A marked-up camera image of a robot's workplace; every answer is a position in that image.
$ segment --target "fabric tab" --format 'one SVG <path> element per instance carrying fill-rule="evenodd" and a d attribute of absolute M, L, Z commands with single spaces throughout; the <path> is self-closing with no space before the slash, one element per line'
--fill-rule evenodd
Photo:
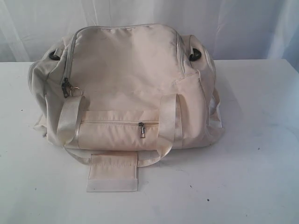
<path fill-rule="evenodd" d="M 86 191 L 137 191 L 136 170 L 136 152 L 92 154 Z"/>

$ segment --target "bag handle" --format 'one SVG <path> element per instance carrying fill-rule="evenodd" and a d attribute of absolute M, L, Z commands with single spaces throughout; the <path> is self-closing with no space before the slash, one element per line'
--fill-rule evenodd
<path fill-rule="evenodd" d="M 61 145 L 74 159 L 82 164 L 89 165 L 91 158 L 83 158 L 72 153 L 66 145 L 78 141 L 78 128 L 81 122 L 81 112 L 84 108 L 85 97 L 69 97 L 61 110 L 57 136 Z M 182 147 L 182 121 L 179 97 L 177 94 L 165 95 L 161 98 L 159 113 L 159 133 L 157 138 L 158 157 L 138 160 L 138 167 L 145 167 L 160 161 L 173 148 Z"/>

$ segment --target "bag strap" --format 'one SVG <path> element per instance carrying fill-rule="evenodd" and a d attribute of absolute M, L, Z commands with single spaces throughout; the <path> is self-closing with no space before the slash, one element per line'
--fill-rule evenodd
<path fill-rule="evenodd" d="M 61 110 L 57 136 L 60 143 L 69 155 L 82 164 L 89 165 L 90 158 L 83 158 L 72 153 L 65 146 L 76 139 L 77 130 L 81 122 L 81 114 L 85 104 L 85 97 L 69 97 L 66 99 Z M 177 94 L 170 94 L 161 98 L 159 114 L 159 133 L 157 138 L 158 157 L 138 160 L 138 167 L 145 167 L 160 161 L 175 145 L 182 146 L 182 122 L 179 97 Z"/>

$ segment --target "carrying strap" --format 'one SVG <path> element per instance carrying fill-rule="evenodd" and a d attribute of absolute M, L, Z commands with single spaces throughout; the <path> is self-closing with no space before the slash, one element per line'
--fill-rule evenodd
<path fill-rule="evenodd" d="M 57 127 L 57 136 L 69 155 L 82 164 L 91 164 L 90 158 L 83 158 L 75 155 L 65 146 L 76 139 L 81 122 L 81 113 L 84 108 L 85 98 L 68 97 L 63 105 L 59 123 Z M 159 114 L 159 133 L 157 138 L 157 157 L 138 160 L 138 167 L 145 167 L 160 161 L 165 157 L 173 146 L 180 148 L 182 146 L 182 122 L 181 109 L 177 94 L 170 94 L 161 98 Z"/>

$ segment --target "bag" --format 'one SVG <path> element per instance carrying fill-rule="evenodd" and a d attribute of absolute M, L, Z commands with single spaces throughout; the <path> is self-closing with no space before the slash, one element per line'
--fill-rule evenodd
<path fill-rule="evenodd" d="M 28 75 L 43 112 L 35 129 L 91 164 L 87 191 L 137 190 L 136 167 L 172 148 L 216 142 L 223 128 L 215 81 L 196 37 L 159 24 L 80 29 Z M 93 152 L 83 158 L 69 148 Z"/>

